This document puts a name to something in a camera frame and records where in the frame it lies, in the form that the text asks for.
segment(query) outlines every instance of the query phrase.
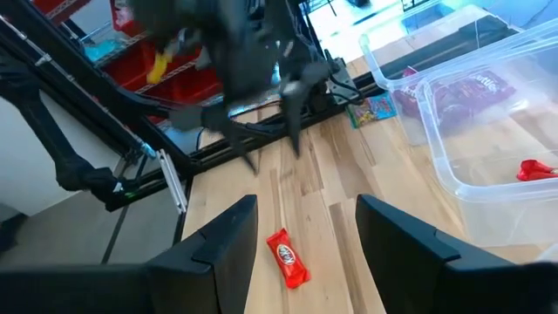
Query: candy bar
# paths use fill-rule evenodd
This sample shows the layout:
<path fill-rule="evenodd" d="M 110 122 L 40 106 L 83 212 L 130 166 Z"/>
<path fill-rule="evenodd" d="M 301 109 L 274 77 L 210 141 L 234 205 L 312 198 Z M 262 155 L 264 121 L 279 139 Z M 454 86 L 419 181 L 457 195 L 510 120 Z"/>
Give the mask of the candy bar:
<path fill-rule="evenodd" d="M 294 289 L 310 280 L 310 273 L 290 245 L 289 234 L 285 228 L 269 237 L 267 242 L 288 288 Z"/>

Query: red object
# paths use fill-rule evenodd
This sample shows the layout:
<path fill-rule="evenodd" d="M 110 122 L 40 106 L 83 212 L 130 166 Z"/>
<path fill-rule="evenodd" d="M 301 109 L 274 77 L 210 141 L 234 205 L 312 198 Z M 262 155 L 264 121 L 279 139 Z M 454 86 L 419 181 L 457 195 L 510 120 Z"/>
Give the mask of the red object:
<path fill-rule="evenodd" d="M 37 8 L 43 12 L 54 24 L 61 24 L 76 13 L 91 0 L 32 0 Z M 54 10 L 60 10 L 52 16 Z"/>
<path fill-rule="evenodd" d="M 288 288 L 294 289 L 310 280 L 310 273 L 304 267 L 298 254 L 292 249 L 285 228 L 269 237 L 267 242 L 285 277 Z"/>
<path fill-rule="evenodd" d="M 191 67 L 147 90 L 145 94 L 180 103 L 183 106 L 191 106 L 210 99 L 220 92 L 222 86 L 213 68 L 197 71 Z M 156 117 L 149 119 L 155 124 L 162 121 Z"/>
<path fill-rule="evenodd" d="M 129 37 L 133 38 L 144 31 L 142 27 L 133 22 L 132 19 L 127 21 L 119 21 L 119 11 L 115 5 L 114 0 L 111 0 L 111 14 L 112 14 L 112 27 L 115 31 L 122 31 Z"/>
<path fill-rule="evenodd" d="M 194 55 L 175 57 L 167 65 L 164 75 L 178 67 L 193 61 L 200 54 L 198 49 Z M 147 85 L 147 74 L 153 69 L 155 62 L 155 48 L 147 41 L 141 41 L 126 50 L 116 60 L 111 61 L 103 70 L 107 72 L 119 85 L 128 91 L 136 92 Z"/>
<path fill-rule="evenodd" d="M 549 167 L 537 160 L 524 160 L 521 162 L 517 179 L 533 181 L 548 178 L 558 178 L 558 169 Z"/>

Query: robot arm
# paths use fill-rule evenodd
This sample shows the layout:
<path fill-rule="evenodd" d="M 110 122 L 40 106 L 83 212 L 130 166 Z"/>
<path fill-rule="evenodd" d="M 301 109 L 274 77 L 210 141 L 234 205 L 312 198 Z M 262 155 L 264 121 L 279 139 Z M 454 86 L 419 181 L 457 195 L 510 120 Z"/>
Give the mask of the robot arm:
<path fill-rule="evenodd" d="M 67 191 L 90 190 L 107 203 L 123 197 L 133 182 L 119 180 L 108 167 L 95 168 L 82 158 L 40 98 L 38 79 L 23 62 L 0 51 L 0 97 L 15 106 L 54 162 L 58 185 Z"/>
<path fill-rule="evenodd" d="M 129 4 L 134 19 L 152 33 L 161 52 L 181 29 L 188 28 L 199 37 L 224 94 L 221 107 L 206 111 L 204 126 L 221 132 L 253 170 L 240 135 L 228 119 L 228 109 L 246 105 L 248 99 L 257 99 L 274 88 L 282 96 L 285 127 L 298 155 L 303 102 L 315 84 L 327 79 L 329 67 L 300 34 L 299 23 L 303 21 L 293 14 L 296 1 L 267 1 L 263 19 L 257 24 L 250 20 L 250 5 L 245 0 L 131 0 Z M 271 80 L 277 64 L 282 76 L 279 86 Z"/>

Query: candy package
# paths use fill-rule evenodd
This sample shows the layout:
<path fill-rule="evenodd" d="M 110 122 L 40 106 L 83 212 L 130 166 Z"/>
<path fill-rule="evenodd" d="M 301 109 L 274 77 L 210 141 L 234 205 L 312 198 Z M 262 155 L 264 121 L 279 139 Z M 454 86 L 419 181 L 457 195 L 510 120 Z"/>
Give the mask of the candy package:
<path fill-rule="evenodd" d="M 360 106 L 349 104 L 346 108 L 353 127 L 361 127 L 371 121 L 388 119 L 397 114 L 387 93 L 369 97 Z"/>
<path fill-rule="evenodd" d="M 403 76 L 416 73 L 411 67 Z M 417 85 L 409 85 L 393 92 L 393 98 L 401 106 L 404 115 L 420 119 L 416 99 Z M 462 79 L 430 85 L 436 106 L 432 108 L 440 128 L 458 126 L 472 119 L 475 114 L 510 98 L 515 89 L 493 72 L 475 72 Z"/>
<path fill-rule="evenodd" d="M 290 245 L 289 234 L 285 228 L 269 237 L 267 242 L 285 277 L 287 288 L 294 289 L 310 280 L 310 272 Z"/>

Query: metal shelving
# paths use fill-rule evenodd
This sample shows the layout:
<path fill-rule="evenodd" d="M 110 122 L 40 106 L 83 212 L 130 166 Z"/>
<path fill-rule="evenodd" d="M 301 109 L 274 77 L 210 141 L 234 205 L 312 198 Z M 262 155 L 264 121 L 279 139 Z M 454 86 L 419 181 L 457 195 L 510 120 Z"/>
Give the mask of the metal shelving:
<path fill-rule="evenodd" d="M 54 10 L 50 11 L 49 13 L 45 14 L 46 17 L 52 19 L 55 16 L 57 16 L 58 14 L 60 14 L 62 11 L 66 10 L 67 8 L 69 8 L 72 4 L 76 3 L 78 0 L 65 0 L 64 2 L 62 2 L 58 7 L 56 7 Z"/>
<path fill-rule="evenodd" d="M 133 44 L 138 43 L 140 40 L 144 39 L 147 37 L 147 33 L 143 32 L 133 38 L 129 38 L 129 39 L 118 39 L 118 41 L 121 43 L 121 46 L 119 46 L 118 49 L 115 49 L 114 51 L 106 54 L 105 56 L 103 56 L 102 58 L 100 58 L 95 64 L 97 66 L 103 66 L 108 64 L 109 62 L 113 61 L 115 58 L 117 58 L 118 56 L 120 56 L 122 53 L 124 53 L 129 47 L 131 47 Z"/>
<path fill-rule="evenodd" d="M 157 84 L 148 84 L 148 85 L 145 85 L 145 86 L 141 87 L 139 90 L 136 91 L 136 93 L 143 93 L 143 92 L 146 92 L 146 91 L 148 91 L 148 90 L 154 88 L 155 86 L 157 86 L 157 85 L 163 83 L 164 81 L 170 79 L 171 77 L 173 77 L 173 76 L 175 76 L 175 75 L 177 75 L 177 74 L 179 74 L 179 73 L 181 73 L 181 72 L 184 72 L 185 70 L 187 70 L 187 69 L 189 69 L 189 68 L 191 68 L 191 67 L 193 67 L 193 66 L 195 66 L 195 60 L 194 60 L 194 61 L 190 61 L 190 62 L 188 62 L 188 63 L 186 63 L 186 64 L 184 64 L 184 65 L 181 65 L 181 66 L 177 67 L 176 69 L 174 69 L 173 71 L 170 71 L 167 75 L 165 75 L 165 76 L 163 76 L 163 77 L 161 78 L 161 80 L 160 80 L 159 83 L 157 83 Z"/>

